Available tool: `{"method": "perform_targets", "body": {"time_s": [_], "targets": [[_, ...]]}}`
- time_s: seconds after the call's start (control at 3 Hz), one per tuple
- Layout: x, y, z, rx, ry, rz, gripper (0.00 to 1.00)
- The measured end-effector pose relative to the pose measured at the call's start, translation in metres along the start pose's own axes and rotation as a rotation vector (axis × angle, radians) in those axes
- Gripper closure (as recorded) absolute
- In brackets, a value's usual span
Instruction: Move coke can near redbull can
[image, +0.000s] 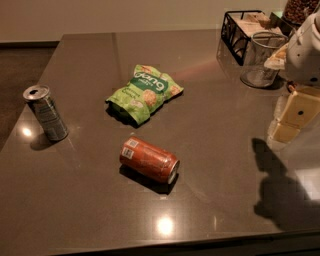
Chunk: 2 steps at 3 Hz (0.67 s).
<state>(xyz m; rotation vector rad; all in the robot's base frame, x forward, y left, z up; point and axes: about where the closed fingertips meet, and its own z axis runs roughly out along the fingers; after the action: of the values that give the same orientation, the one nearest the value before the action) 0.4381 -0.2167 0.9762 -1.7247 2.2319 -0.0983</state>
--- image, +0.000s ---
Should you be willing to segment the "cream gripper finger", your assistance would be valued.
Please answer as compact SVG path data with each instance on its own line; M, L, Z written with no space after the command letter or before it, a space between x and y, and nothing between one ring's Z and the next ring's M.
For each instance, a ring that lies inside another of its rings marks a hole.
M280 123L304 128L320 113L320 90L304 87L293 91L280 115Z
M300 133L299 129L295 127L283 125L276 121L272 121L270 124L270 137L273 140L281 143L289 143L299 133Z

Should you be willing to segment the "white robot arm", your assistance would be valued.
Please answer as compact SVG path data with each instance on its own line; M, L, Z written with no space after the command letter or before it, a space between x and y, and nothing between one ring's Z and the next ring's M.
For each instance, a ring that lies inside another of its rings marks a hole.
M287 97L278 100L269 129L273 140L289 143L320 112L320 13L308 16L264 66L283 70L295 86Z

